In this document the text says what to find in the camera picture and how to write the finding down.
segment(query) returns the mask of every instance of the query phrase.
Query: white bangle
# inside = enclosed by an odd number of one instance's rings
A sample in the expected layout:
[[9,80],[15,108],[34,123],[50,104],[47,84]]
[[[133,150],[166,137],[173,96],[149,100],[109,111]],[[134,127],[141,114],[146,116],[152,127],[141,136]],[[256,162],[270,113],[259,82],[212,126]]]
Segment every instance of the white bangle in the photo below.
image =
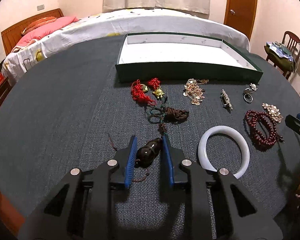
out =
[[242,154],[242,162],[241,162],[239,171],[236,174],[234,174],[234,176],[237,179],[240,178],[245,173],[245,171],[247,170],[248,165],[249,165],[249,160],[250,160],[249,147],[248,147],[246,140],[243,138],[243,136],[237,130],[235,130],[231,127],[228,127],[228,126],[220,125],[220,126],[212,127],[209,130],[207,130],[204,133],[204,135],[202,135],[200,142],[199,142],[199,146],[198,146],[198,157],[199,157],[201,167],[206,170],[217,171],[211,165],[211,163],[208,159],[207,150],[206,150],[208,138],[211,135],[216,134],[216,133],[222,133],[222,134],[226,134],[226,135],[230,136],[239,145],[241,154]]

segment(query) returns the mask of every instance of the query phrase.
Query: red cord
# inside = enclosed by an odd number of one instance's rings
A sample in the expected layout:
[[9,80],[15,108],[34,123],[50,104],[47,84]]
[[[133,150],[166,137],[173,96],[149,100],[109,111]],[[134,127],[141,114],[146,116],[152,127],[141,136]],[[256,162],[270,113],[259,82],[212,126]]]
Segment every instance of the red cord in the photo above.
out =
[[160,80],[157,78],[152,78],[148,81],[148,85],[152,87],[153,90],[156,90],[160,87]]
[[147,103],[150,106],[155,106],[155,101],[152,100],[149,96],[146,96],[144,92],[142,92],[142,85],[140,84],[140,80],[133,82],[131,85],[131,95],[133,100],[145,104]]

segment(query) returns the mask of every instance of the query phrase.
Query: wooden door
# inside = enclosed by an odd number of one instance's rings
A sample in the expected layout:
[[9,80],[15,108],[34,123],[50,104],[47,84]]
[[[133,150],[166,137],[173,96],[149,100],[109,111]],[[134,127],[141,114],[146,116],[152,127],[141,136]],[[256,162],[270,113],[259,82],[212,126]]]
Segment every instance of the wooden door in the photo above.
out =
[[251,37],[257,0],[227,0],[224,24]]

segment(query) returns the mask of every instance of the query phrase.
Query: chair backrest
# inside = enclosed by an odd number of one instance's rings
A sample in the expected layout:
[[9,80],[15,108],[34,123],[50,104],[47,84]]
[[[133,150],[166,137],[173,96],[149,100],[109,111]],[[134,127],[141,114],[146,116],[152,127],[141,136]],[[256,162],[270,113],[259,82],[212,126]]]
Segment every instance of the chair backrest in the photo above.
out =
[[[289,41],[288,41],[288,44],[287,44],[287,48],[288,50],[290,50],[290,52],[292,53],[293,55],[293,58],[295,59],[296,62],[298,62],[299,58],[300,58],[300,48],[298,49],[297,48],[297,44],[300,45],[300,39],[297,35],[295,35],[294,33],[292,32],[289,32],[289,31],[286,31],[284,33],[284,36],[283,36],[283,39],[282,39],[282,44],[285,44],[285,39],[286,39],[286,36],[289,35]],[[295,57],[295,51],[298,49],[298,54],[297,56]]]

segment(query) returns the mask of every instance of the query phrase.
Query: bed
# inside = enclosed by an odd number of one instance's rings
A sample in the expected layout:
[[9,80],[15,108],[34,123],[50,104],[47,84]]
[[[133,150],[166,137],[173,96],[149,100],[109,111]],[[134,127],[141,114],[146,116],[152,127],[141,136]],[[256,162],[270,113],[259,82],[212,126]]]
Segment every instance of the bed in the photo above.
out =
[[25,26],[46,16],[62,17],[63,14],[60,9],[48,11],[23,20],[2,32],[7,53],[2,73],[9,77],[12,85],[39,61],[79,42],[105,36],[145,32],[189,33],[220,38],[250,51],[248,38],[229,26],[168,9],[124,9],[80,19],[43,37],[26,49],[9,53],[18,38],[21,38],[20,32]]

